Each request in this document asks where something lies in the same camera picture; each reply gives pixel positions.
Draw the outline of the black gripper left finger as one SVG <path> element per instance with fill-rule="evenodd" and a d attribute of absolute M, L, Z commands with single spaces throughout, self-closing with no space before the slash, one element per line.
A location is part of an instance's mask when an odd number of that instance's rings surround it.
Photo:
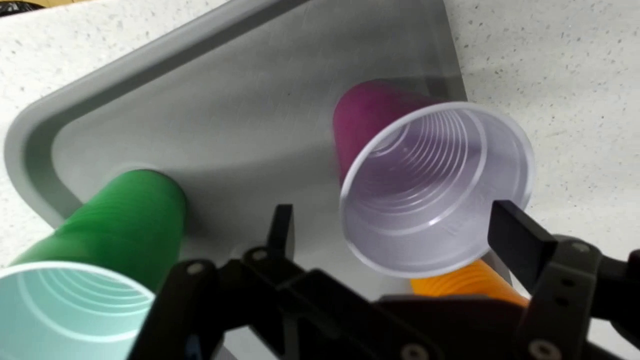
<path fill-rule="evenodd" d="M 374 360 L 366 345 L 281 296 L 308 276 L 291 262 L 294 209 L 280 205 L 261 246 L 215 267 L 171 267 L 126 360 L 213 360 L 227 332 L 250 329 L 276 360 Z"/>

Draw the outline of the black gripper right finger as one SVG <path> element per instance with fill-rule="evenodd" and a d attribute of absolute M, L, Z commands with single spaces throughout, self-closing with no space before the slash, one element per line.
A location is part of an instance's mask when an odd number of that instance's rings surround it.
<path fill-rule="evenodd" d="M 605 321 L 640 349 L 640 253 L 626 261 L 571 237 L 554 237 L 513 202 L 491 205 L 488 245 L 530 293 L 515 329 L 528 360 L 619 360 L 588 340 L 592 319 Z"/>

